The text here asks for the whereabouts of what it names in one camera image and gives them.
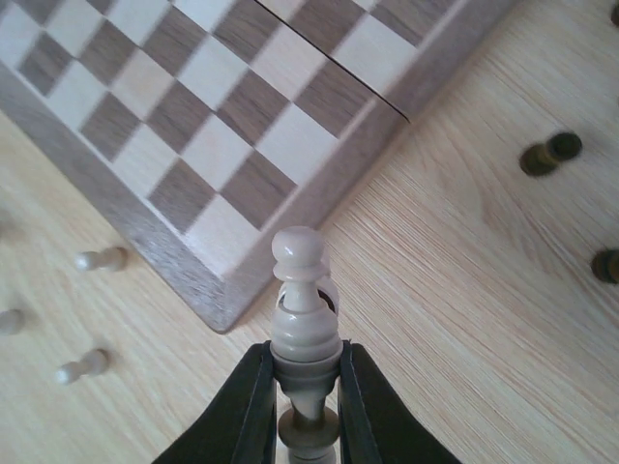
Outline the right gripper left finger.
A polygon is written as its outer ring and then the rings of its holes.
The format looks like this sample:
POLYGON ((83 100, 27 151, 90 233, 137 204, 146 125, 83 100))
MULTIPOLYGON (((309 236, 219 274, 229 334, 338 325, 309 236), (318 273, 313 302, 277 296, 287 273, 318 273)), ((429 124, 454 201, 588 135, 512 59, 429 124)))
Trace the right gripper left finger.
POLYGON ((273 463, 276 443, 274 358, 266 341, 248 349, 206 410, 155 461, 273 463))

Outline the white chess piece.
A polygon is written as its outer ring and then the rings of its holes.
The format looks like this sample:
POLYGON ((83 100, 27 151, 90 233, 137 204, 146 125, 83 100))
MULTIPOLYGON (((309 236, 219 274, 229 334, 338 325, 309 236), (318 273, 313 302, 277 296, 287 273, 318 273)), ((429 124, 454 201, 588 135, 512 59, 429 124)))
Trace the white chess piece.
MULTIPOLYGON (((285 284, 277 303, 283 300, 284 292, 285 284)), ((339 418, 325 401, 339 377, 342 351, 341 340, 341 348, 327 359, 292 362, 275 353, 271 339, 275 377, 291 403, 278 422, 280 440, 287 447, 290 463, 337 461, 335 442, 339 437, 339 418)))

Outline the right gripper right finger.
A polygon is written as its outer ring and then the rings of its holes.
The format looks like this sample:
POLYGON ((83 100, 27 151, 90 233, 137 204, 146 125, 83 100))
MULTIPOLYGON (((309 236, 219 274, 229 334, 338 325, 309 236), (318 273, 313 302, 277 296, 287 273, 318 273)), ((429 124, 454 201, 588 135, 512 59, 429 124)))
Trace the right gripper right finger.
POLYGON ((410 413, 368 351, 343 342, 339 363, 343 463, 455 463, 457 458, 410 413))

